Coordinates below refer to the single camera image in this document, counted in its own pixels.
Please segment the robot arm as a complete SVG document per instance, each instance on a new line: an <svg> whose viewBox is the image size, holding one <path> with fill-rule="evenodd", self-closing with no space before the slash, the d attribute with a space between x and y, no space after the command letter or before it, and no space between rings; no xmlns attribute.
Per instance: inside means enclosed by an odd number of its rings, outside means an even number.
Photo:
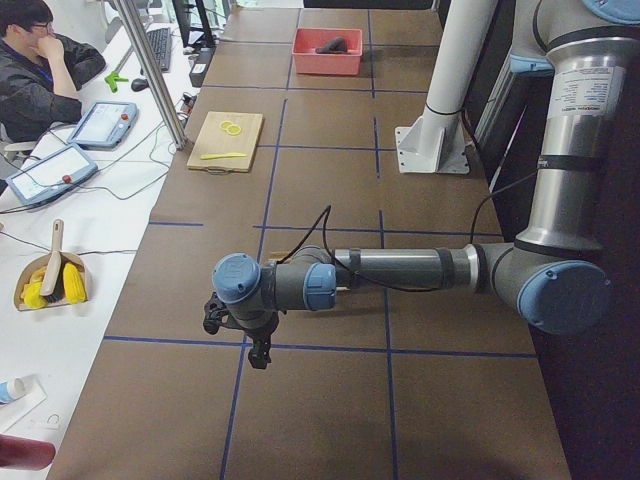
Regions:
<svg viewBox="0 0 640 480"><path fill-rule="evenodd" d="M553 76L529 222L511 243L461 249L330 249L298 244L282 260L223 257L212 274L204 330L244 332L248 359L270 363L281 314L327 310L339 288L374 284L431 292L491 292L530 325L573 334L600 321L611 284L595 264L595 205L626 72L639 53L635 1L520 1L511 69Z"/></svg>

